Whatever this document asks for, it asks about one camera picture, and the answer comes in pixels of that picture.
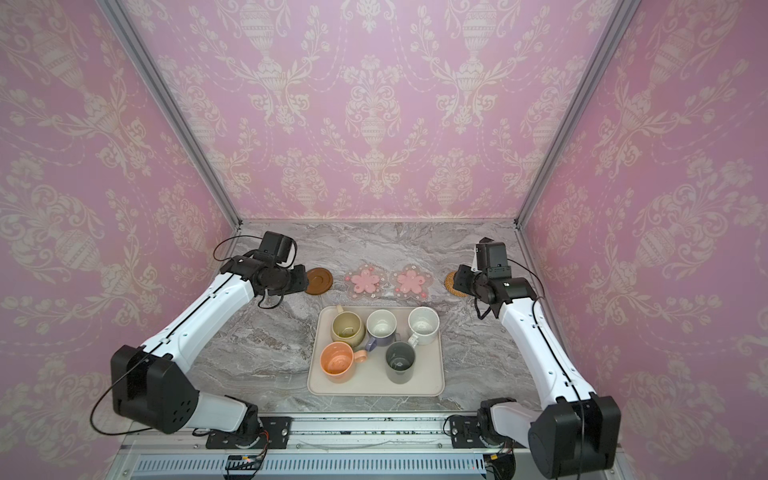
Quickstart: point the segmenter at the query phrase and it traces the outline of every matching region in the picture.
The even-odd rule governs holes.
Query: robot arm
[[[472,267],[461,265],[454,288],[489,305],[512,335],[538,390],[542,412],[512,399],[481,404],[478,423],[488,443],[506,438],[529,447],[547,478],[603,470],[613,465],[621,412],[610,396],[598,396],[555,339],[535,291],[512,278],[506,246],[484,238]]]
[[[304,265],[292,266],[295,256],[293,239],[266,232],[258,249],[225,263],[168,326],[140,347],[122,346],[111,360],[114,411],[163,433],[192,427],[235,432],[245,442],[255,439],[260,433],[255,405],[199,392],[185,373],[214,334],[255,296],[282,301],[306,290]]]

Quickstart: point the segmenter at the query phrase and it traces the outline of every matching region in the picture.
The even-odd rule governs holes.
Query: pink flower
[[[421,293],[425,281],[424,276],[416,275],[416,270],[406,270],[405,273],[397,276],[397,283],[400,284],[400,291],[403,293]]]
[[[363,270],[360,275],[354,275],[352,277],[352,283],[355,284],[355,293],[373,293],[376,291],[376,286],[379,284],[379,276],[371,274],[370,270]]]

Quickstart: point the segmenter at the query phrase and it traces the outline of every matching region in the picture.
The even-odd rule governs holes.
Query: floral wallpaper pattern
[[[615,0],[123,0],[243,218],[516,217]]]
[[[109,359],[174,318],[232,231],[92,0],[0,3],[0,461],[103,478]],[[126,422],[99,409],[96,422]]]
[[[640,480],[768,478],[765,2],[642,2],[527,227]]]

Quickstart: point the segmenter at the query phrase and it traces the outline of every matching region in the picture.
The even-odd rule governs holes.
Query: mug handle
[[[371,338],[368,340],[368,343],[366,343],[366,351],[370,352],[375,348],[376,348],[376,337],[371,336]]]

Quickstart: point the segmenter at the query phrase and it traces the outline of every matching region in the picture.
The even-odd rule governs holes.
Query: orange mug
[[[368,353],[365,350],[353,352],[352,347],[344,342],[333,342],[320,353],[320,366],[334,383],[344,383],[355,373],[355,364],[365,362]]]

